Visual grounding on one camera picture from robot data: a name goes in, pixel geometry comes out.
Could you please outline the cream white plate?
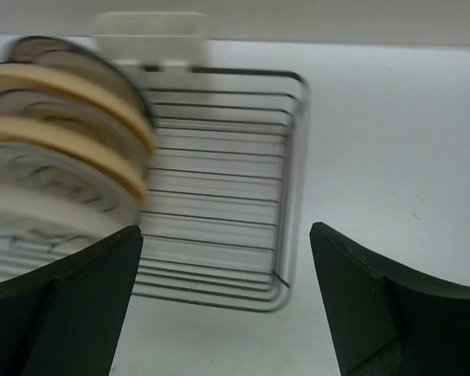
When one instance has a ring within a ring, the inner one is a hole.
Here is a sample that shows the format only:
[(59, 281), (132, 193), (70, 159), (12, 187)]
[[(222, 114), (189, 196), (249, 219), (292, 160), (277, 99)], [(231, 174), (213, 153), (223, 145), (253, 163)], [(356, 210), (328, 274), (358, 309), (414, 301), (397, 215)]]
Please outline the cream white plate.
[(41, 147), (0, 143), (0, 282), (138, 221), (134, 198), (94, 167)]

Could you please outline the yellow plate front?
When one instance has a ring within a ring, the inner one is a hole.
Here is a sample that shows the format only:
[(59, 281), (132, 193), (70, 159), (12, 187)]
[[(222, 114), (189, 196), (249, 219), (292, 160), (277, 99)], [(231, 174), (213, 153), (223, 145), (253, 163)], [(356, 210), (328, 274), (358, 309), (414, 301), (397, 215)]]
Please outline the yellow plate front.
[(70, 156), (112, 178), (144, 206), (148, 191), (139, 170), (96, 141), (58, 125), (24, 117), (0, 116), (0, 143), (18, 142)]

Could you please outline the yellow plate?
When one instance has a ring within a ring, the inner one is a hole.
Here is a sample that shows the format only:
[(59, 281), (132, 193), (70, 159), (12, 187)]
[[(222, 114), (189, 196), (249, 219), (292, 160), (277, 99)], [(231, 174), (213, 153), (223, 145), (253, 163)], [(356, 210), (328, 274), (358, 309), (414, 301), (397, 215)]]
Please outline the yellow plate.
[(139, 170), (96, 141), (58, 125), (24, 117), (0, 116), (0, 143), (18, 142), (70, 156), (112, 178), (144, 206), (148, 191)]
[(137, 109), (111, 91), (75, 74), (25, 63), (0, 63), (0, 92), (8, 89), (46, 89), (87, 103), (121, 122), (151, 156), (154, 132)]

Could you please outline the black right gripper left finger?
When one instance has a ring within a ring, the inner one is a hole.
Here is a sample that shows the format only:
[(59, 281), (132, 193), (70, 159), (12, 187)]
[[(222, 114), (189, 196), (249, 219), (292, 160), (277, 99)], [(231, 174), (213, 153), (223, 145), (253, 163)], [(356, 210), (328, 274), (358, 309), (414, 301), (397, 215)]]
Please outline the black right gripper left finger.
[(108, 375), (143, 237), (127, 226), (0, 283), (0, 375)]

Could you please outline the white plate blue rim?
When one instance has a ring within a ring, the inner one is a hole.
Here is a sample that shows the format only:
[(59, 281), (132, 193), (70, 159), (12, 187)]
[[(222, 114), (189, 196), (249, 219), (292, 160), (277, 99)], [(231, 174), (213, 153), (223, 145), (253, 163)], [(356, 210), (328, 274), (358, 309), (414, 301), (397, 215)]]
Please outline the white plate blue rim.
[(146, 175), (148, 155), (139, 140), (121, 122), (78, 99), (44, 89), (7, 89), (0, 92), (0, 115), (46, 121), (87, 136)]

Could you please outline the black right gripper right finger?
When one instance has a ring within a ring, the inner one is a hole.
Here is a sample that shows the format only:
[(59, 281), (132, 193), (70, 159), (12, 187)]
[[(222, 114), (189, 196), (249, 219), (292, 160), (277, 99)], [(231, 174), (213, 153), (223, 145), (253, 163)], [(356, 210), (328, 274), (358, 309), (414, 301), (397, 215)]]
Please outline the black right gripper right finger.
[(379, 255), (323, 222), (311, 243), (343, 375), (470, 375), (470, 287)]

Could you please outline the dark green rimmed plate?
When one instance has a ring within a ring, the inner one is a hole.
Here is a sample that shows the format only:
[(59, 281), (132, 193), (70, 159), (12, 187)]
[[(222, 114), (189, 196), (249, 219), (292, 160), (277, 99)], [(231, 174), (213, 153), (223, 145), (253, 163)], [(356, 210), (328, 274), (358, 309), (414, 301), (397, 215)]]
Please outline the dark green rimmed plate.
[(133, 76), (86, 47), (66, 39), (30, 35), (12, 40), (2, 54), (8, 63), (30, 63), (51, 67), (86, 78), (117, 94), (154, 123), (154, 113), (146, 91)]

